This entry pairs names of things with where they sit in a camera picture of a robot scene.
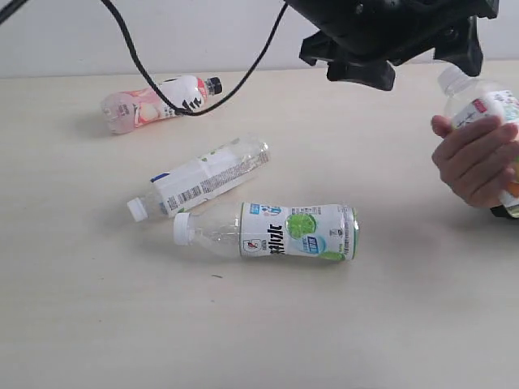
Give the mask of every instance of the bottle label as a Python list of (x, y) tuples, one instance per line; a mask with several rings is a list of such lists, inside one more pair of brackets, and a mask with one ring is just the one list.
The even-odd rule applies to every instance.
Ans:
[(241, 185), (251, 178), (250, 172), (267, 162), (267, 152), (241, 158), (225, 145), (156, 176), (152, 183), (162, 197), (161, 206), (173, 217)]
[(342, 261), (354, 257), (353, 210), (341, 205), (271, 207), (244, 203), (244, 257), (287, 254)]
[[(458, 129), (479, 119), (498, 116), (505, 123), (519, 125), (519, 100), (510, 91), (489, 92), (474, 100), (453, 118), (453, 126)], [(519, 205), (519, 158), (514, 162), (516, 179), (500, 196), (501, 203), (506, 208)]]
[[(191, 111), (202, 107), (208, 99), (205, 82), (194, 75), (168, 79), (158, 87), (175, 106)], [(176, 116), (175, 112), (151, 88), (124, 93), (139, 99), (139, 103), (134, 106), (135, 127)]]

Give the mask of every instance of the black wire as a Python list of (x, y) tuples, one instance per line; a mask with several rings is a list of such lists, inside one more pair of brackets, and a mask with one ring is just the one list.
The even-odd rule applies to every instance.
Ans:
[(124, 19), (122, 18), (118, 9), (115, 7), (115, 5), (110, 0), (101, 0), (101, 2), (103, 4), (105, 4), (106, 8), (108, 8), (108, 11), (110, 11), (112, 16), (115, 18), (115, 21), (119, 25), (122, 36), (124, 37), (124, 40), (128, 46), (128, 50), (130, 51), (131, 59), (133, 60), (135, 66), (137, 66), (137, 69), (139, 70), (140, 74), (146, 79), (146, 81), (148, 82), (149, 86), (153, 89), (153, 91), (171, 109), (173, 109), (177, 115), (185, 115), (185, 116), (202, 116), (206, 113), (209, 113), (209, 112), (213, 111), (214, 109), (222, 106), (227, 101), (229, 101), (229, 99), (231, 97), (233, 97), (240, 90), (240, 88), (243, 86), (243, 84), (248, 80), (248, 78), (251, 76), (251, 74), (255, 71), (256, 67), (260, 64), (264, 55), (267, 53), (268, 48), (270, 47), (272, 40), (274, 39), (274, 36), (276, 35), (276, 31), (277, 31), (277, 28), (279, 27), (281, 19), (283, 19), (283, 15), (285, 14), (286, 9), (288, 8), (288, 5), (286, 3), (281, 8), (279, 15), (276, 18), (276, 22), (274, 23), (274, 26), (272, 27), (272, 31), (270, 32), (270, 35), (268, 36), (267, 42), (265, 43), (265, 46), (263, 47), (263, 50), (261, 50), (261, 53), (259, 54), (258, 58), (254, 61), (251, 68), (243, 76), (243, 78), (240, 80), (238, 85), (236, 85), (236, 87), (234, 87), (234, 89), (232, 91), (230, 91), (225, 97), (223, 97), (221, 100), (219, 100), (214, 105), (210, 106), (209, 108), (203, 109), (201, 111), (193, 112), (188, 109), (179, 108), (179, 107), (175, 106), (171, 101), (169, 101), (169, 99), (164, 95), (164, 93), (161, 92), (159, 87), (153, 82), (152, 78), (150, 77), (150, 75), (144, 68), (143, 64), (139, 60), (139, 55), (137, 54), (137, 50), (135, 49), (133, 40), (131, 39), (130, 32), (128, 31), (126, 23), (124, 22)]
[(12, 0), (0, 10), (0, 24), (8, 20), (28, 0)]

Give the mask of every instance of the water bottle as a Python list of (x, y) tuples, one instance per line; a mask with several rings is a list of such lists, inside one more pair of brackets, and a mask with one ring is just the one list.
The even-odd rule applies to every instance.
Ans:
[(151, 179), (153, 190), (127, 206), (135, 221), (174, 217), (251, 180), (270, 161), (268, 145), (244, 135)]
[(354, 258), (358, 220), (352, 207), (272, 207), (259, 203), (222, 204), (200, 215), (179, 213), (174, 242), (198, 245), (227, 258), (275, 254), (332, 261)]
[[(490, 80), (471, 78), (457, 66), (448, 67), (438, 78), (438, 83), (448, 101), (445, 116), (453, 127), (498, 116), (502, 123), (519, 125), (519, 101), (505, 87)], [(512, 217), (519, 217), (519, 159), (514, 161), (516, 178), (500, 195), (500, 201)]]
[[(222, 92), (219, 78), (204, 81), (194, 75), (168, 79), (158, 87), (175, 106), (190, 111)], [(101, 109), (113, 134), (126, 134), (151, 122), (177, 117), (151, 88), (113, 93), (101, 102)]]

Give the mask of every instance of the finger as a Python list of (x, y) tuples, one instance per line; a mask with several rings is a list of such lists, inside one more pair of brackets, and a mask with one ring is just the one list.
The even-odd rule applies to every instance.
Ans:
[(490, 134), (467, 144), (448, 162), (448, 171), (453, 177), (461, 177), (473, 166), (485, 160), (490, 154), (517, 137), (519, 130), (515, 124), (505, 124)]
[(507, 167), (496, 174), (490, 181), (479, 187), (469, 199), (476, 207), (493, 206), (493, 199), (506, 189), (506, 186), (515, 177), (514, 169)]
[(444, 116), (436, 115), (431, 120), (432, 131), (441, 139), (445, 139), (447, 135), (453, 132), (451, 122)]
[(491, 133), (500, 126), (500, 123), (500, 118), (491, 116), (453, 131), (436, 149), (436, 158), (450, 160), (465, 145)]
[(456, 185), (472, 195), (496, 174), (509, 167), (517, 156), (519, 156), (519, 143), (506, 144), (461, 176)]

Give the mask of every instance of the sleeve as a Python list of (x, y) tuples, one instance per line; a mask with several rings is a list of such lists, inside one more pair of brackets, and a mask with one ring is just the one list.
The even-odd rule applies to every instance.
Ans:
[(510, 220), (519, 220), (519, 219), (516, 219), (515, 217), (511, 217), (510, 214), (507, 212), (507, 210), (503, 206), (491, 208), (491, 212), (495, 217), (503, 217), (505, 219), (510, 219)]

